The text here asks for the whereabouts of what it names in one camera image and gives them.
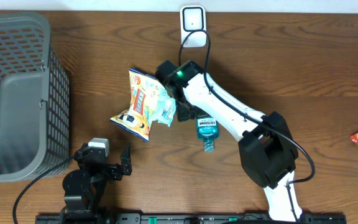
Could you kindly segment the light blue snack packet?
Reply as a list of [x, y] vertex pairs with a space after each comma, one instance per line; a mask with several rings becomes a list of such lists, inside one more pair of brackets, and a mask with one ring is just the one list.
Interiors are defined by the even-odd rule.
[[168, 95], [166, 89], [156, 86], [150, 96], [149, 121], [158, 121], [170, 127], [176, 108], [175, 99]]

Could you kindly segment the blue mouthwash bottle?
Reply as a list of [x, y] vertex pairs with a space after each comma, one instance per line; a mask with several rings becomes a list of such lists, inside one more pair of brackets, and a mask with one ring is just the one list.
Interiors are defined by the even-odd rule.
[[218, 122], [212, 117], [198, 118], [196, 132], [199, 140], [203, 141], [205, 152], [214, 151], [214, 140], [219, 137]]

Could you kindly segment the yellow snack chip bag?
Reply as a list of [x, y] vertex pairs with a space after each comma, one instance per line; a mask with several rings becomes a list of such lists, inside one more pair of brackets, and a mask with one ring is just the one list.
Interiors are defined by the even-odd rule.
[[129, 108], [111, 117], [110, 122], [148, 142], [163, 87], [155, 77], [134, 68], [129, 69], [129, 80]]

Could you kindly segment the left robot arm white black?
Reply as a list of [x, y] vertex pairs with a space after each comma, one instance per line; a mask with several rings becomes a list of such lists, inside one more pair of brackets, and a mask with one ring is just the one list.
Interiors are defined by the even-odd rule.
[[114, 215], [100, 206], [106, 185], [131, 175], [131, 145], [128, 144], [118, 164], [106, 162], [103, 147], [84, 143], [74, 154], [78, 169], [68, 173], [63, 180], [65, 207], [59, 214], [60, 223], [115, 223]]

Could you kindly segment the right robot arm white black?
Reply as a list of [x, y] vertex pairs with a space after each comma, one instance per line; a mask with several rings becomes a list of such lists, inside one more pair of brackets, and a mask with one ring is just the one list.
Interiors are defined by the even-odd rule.
[[193, 61], [177, 67], [167, 60], [155, 76], [175, 99], [180, 122], [213, 118], [234, 137], [241, 166], [263, 188], [272, 220], [300, 220], [302, 209], [290, 186], [298, 150], [283, 116], [276, 112], [267, 116], [243, 104]]

